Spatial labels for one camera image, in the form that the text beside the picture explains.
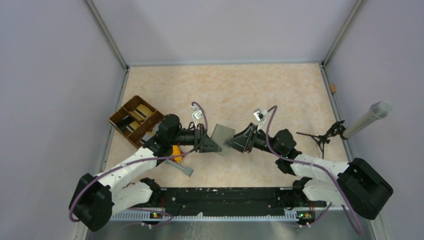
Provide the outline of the grey card holder wallet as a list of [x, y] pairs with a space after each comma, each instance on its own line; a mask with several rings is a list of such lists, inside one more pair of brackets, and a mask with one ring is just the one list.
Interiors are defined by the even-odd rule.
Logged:
[[211, 139], [221, 147], [221, 152], [216, 152], [218, 155], [227, 156], [231, 148], [226, 146], [224, 142], [234, 137], [236, 130], [221, 124], [216, 124], [212, 132]]

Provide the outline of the brown woven divided basket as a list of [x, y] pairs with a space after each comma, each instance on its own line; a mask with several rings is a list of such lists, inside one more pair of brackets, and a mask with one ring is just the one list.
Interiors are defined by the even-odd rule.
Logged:
[[[153, 115], [147, 118], [144, 121], [140, 121], [131, 113], [138, 105], [146, 105], [149, 109], [153, 111]], [[122, 121], [127, 116], [132, 117], [135, 121], [138, 122], [139, 127], [134, 132], [129, 131], [120, 131], [116, 124]], [[124, 103], [109, 119], [109, 123], [118, 131], [126, 140], [130, 142], [135, 148], [140, 148], [147, 141], [146, 137], [153, 136], [153, 130], [157, 124], [159, 124], [164, 117], [159, 110], [149, 104], [146, 100], [141, 98], [139, 95], [135, 95], [126, 103]]]

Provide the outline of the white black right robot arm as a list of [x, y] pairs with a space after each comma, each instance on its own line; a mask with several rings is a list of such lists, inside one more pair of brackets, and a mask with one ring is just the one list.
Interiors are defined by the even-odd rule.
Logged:
[[284, 174], [301, 178], [299, 189], [293, 192], [293, 200], [299, 206], [322, 201], [374, 220], [394, 193], [392, 186], [362, 158], [338, 162], [296, 150], [297, 143], [288, 129], [270, 137], [251, 123], [225, 140], [224, 145], [241, 153], [258, 149], [275, 155], [275, 163]]

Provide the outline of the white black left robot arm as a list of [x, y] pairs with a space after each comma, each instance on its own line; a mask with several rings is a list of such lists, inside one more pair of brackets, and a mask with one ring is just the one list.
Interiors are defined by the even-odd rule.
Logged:
[[142, 173], [173, 158], [173, 146], [192, 146], [193, 152], [217, 153], [222, 148], [208, 136], [207, 126], [199, 123], [183, 128], [180, 118], [168, 114], [158, 124], [154, 136], [134, 154], [115, 167], [83, 175], [69, 204], [69, 218], [82, 222], [92, 232], [100, 230], [111, 217], [125, 209], [145, 203], [154, 207], [160, 193], [153, 183], [130, 184]]

